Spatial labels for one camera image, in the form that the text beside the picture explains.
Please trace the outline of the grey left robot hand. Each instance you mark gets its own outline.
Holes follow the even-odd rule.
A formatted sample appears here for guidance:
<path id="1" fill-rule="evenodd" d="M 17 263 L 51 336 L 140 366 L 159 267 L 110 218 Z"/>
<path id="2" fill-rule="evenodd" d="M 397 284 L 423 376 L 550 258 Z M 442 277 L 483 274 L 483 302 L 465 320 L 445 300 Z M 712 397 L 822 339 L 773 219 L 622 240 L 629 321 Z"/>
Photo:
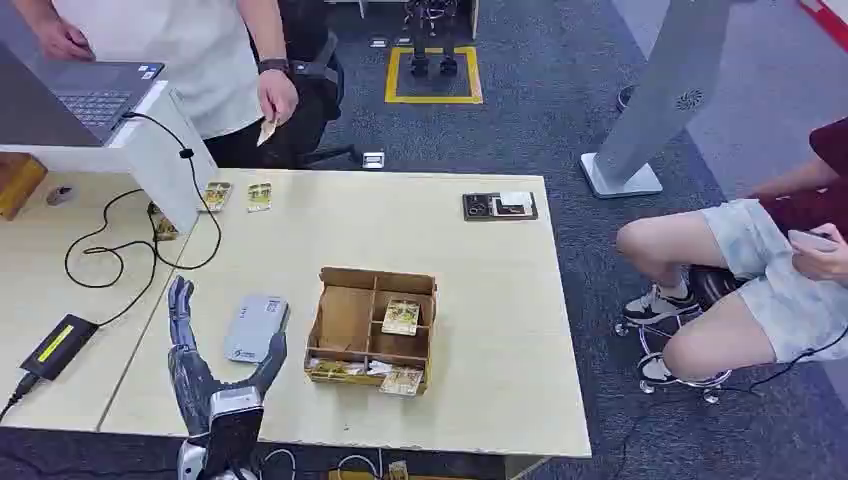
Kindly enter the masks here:
<path id="1" fill-rule="evenodd" d="M 256 363 L 254 372 L 243 380 L 223 382 L 211 373 L 197 348 L 191 326 L 190 300 L 194 284 L 178 275 L 167 290 L 168 325 L 172 346 L 168 352 L 168 370 L 177 405 L 191 436 L 210 430 L 211 398 L 219 391 L 254 387 L 264 399 L 286 357 L 286 322 L 289 308 L 284 302 L 272 315 L 266 353 Z"/>

